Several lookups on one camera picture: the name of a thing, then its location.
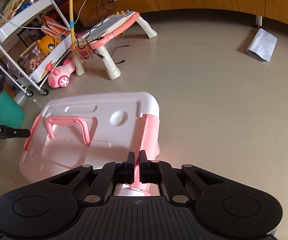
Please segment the yellow toy pole pink hook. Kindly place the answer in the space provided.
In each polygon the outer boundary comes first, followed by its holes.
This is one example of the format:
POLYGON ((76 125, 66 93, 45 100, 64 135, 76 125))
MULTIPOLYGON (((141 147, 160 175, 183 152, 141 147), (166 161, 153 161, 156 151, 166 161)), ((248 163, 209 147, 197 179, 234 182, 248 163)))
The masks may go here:
POLYGON ((73 0, 69 0, 69 25, 70 25, 70 35, 71 42, 74 43, 76 40, 75 30, 74 30, 74 10, 73 10, 73 0))

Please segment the snack box on shelf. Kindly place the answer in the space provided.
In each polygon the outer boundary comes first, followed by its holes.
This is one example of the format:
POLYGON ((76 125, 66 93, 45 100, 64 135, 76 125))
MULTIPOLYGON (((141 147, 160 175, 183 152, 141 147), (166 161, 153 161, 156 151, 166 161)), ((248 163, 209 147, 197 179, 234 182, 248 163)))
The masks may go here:
POLYGON ((38 44, 34 42, 20 54, 20 59, 17 61, 17 64, 27 75, 30 75, 44 61, 45 57, 46 55, 38 44))

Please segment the pink toy drawing table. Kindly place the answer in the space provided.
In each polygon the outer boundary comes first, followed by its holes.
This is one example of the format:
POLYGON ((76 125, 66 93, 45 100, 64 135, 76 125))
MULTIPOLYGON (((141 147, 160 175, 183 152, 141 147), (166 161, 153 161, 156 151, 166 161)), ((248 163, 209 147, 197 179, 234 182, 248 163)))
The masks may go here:
POLYGON ((92 54, 100 57, 108 78, 115 80, 120 77, 121 72, 105 45, 130 28, 134 23, 138 23, 149 38, 157 36, 157 32, 151 28, 149 23, 138 12, 127 10, 109 16, 96 24, 77 38, 76 41, 72 42, 70 49, 76 56, 84 60, 92 54))

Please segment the pink plastic storage box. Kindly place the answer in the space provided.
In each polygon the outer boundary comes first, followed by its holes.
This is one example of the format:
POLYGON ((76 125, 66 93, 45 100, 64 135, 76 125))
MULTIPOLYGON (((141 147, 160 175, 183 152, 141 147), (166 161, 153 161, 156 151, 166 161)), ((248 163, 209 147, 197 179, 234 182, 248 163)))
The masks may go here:
POLYGON ((78 166, 100 169, 109 162, 125 161, 129 152, 145 151, 148 160, 159 155, 160 120, 151 114, 134 119, 112 115, 42 116, 31 128, 20 159, 21 173, 37 182, 78 166))

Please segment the pink toy pig car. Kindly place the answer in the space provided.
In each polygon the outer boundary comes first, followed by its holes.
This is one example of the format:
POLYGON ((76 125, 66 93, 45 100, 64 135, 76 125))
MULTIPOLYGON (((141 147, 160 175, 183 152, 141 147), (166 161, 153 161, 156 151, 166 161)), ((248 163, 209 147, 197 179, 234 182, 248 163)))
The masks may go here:
POLYGON ((69 85, 70 76, 76 70, 73 57, 67 58, 62 65, 54 67, 48 63, 46 70, 49 72, 47 81, 51 88, 64 88, 69 85))

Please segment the white lid with pink handle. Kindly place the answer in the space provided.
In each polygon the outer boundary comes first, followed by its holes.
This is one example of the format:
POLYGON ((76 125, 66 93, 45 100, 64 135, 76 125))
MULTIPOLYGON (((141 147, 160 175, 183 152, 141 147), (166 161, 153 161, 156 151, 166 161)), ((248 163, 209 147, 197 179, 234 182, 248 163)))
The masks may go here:
POLYGON ((20 172, 32 182, 82 165, 101 168, 129 152, 159 154, 160 108, 147 92, 70 96, 49 101, 24 144, 20 172))

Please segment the orange round toy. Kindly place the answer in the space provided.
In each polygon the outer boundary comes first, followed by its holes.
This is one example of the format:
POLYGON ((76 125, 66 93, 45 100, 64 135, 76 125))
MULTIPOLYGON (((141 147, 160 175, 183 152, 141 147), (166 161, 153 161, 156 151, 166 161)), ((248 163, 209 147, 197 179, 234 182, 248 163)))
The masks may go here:
POLYGON ((36 40, 37 45, 45 55, 49 55, 60 42, 60 38, 52 36, 44 36, 42 39, 36 40))

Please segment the white paper bag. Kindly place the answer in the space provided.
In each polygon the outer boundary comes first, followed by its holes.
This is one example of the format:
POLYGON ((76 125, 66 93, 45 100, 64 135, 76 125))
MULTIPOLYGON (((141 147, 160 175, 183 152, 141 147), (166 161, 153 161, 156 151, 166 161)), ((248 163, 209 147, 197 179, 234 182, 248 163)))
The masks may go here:
POLYGON ((246 49, 246 52, 260 61, 269 62, 276 44, 277 37, 260 28, 246 49))

